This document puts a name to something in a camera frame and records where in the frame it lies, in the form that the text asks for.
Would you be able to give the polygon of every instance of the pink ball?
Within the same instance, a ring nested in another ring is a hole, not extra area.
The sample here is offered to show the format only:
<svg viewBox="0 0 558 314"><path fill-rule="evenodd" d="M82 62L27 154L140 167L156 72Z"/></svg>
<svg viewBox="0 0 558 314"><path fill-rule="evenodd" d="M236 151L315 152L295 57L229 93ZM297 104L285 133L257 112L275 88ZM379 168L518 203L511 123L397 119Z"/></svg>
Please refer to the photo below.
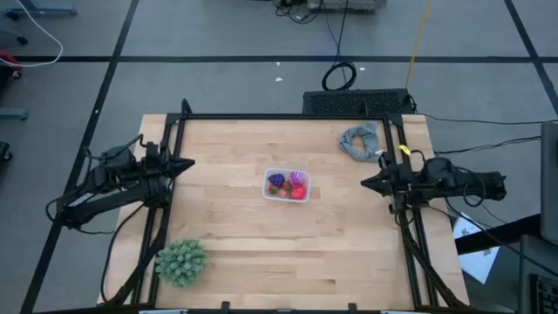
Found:
<svg viewBox="0 0 558 314"><path fill-rule="evenodd" d="M294 186L302 186L304 184L304 174L300 171L293 171L289 174L289 182Z"/></svg>

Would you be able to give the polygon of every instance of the wheel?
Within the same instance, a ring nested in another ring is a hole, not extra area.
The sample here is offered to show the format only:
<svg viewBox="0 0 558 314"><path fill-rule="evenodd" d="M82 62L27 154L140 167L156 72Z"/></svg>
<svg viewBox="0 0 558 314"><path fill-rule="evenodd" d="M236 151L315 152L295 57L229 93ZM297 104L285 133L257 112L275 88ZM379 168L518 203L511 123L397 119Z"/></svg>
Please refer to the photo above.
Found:
<svg viewBox="0 0 558 314"><path fill-rule="evenodd" d="M6 155L3 156L4 161L10 161L12 158L14 158L14 155L10 152L6 153Z"/></svg>
<svg viewBox="0 0 558 314"><path fill-rule="evenodd" d="M23 36L18 37L18 38L17 38L17 41L18 41L18 43L21 44L21 45L26 45L27 43L29 43L29 42L27 41L27 38L25 38L25 37L23 37Z"/></svg>
<svg viewBox="0 0 558 314"><path fill-rule="evenodd" d="M19 19L19 15L14 11L10 11L6 13L6 17L12 21L17 21Z"/></svg>

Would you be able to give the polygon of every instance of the white cable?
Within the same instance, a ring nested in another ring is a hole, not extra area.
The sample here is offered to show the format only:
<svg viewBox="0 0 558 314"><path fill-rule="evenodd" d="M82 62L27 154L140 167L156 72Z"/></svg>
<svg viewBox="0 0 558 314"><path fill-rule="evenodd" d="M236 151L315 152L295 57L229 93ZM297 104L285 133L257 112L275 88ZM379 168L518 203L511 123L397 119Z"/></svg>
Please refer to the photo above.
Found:
<svg viewBox="0 0 558 314"><path fill-rule="evenodd" d="M25 8L25 6L19 0L16 0L16 1L17 1L17 3L19 3L19 6L21 6L21 8L24 9L24 11L25 11L25 13L27 13L27 16L29 17L29 19L39 28L39 30L43 31L48 37L52 38L52 40L54 40L60 46L60 52L54 58L54 60L49 61L49 62L40 63L40 64L18 65L18 64L13 64L10 61L6 61L2 58L0 58L0 62L2 62L4 64L7 64L7 65L11 65L11 66L21 66L21 67L35 67L35 66L41 66L41 65L51 65L51 64L57 62L60 59L60 57L62 56L62 52L64 51L64 47L62 46L62 44L56 38L54 38L54 36L52 36L48 31L45 31L44 28L41 27L41 25L39 25L37 22L35 22L35 19L31 16L29 11L27 11L27 8Z"/></svg>

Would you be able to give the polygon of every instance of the purple toy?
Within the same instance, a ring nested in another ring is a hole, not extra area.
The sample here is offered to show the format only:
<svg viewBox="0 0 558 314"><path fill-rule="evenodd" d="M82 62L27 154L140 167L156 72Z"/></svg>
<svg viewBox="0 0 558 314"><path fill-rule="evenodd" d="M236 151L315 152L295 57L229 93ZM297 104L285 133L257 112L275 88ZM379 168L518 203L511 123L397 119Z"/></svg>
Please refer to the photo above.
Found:
<svg viewBox="0 0 558 314"><path fill-rule="evenodd" d="M269 182L276 187L280 187L285 182L285 177L282 174L272 174L268 177Z"/></svg>
<svg viewBox="0 0 558 314"><path fill-rule="evenodd" d="M289 174L289 182L294 186L302 186L304 184L304 174L300 171L293 171Z"/></svg>

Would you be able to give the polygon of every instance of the white paper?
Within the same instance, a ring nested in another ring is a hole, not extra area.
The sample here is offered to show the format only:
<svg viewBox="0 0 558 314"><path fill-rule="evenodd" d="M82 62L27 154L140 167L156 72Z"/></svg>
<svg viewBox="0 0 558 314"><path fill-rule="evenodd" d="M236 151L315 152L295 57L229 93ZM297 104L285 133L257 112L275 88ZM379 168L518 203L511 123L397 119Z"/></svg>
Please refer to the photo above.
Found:
<svg viewBox="0 0 558 314"><path fill-rule="evenodd" d="M455 222L455 225L453 226L454 239L458 239L462 236L471 235L477 232L480 232L480 229L467 220L463 219L462 217L458 218L458 220ZM498 255L499 248L500 247L495 247L459 256L461 269L463 269L473 278L480 281L482 284L486 283L488 274L490 273L490 269L494 264L494 259L496 259L496 255Z"/></svg>

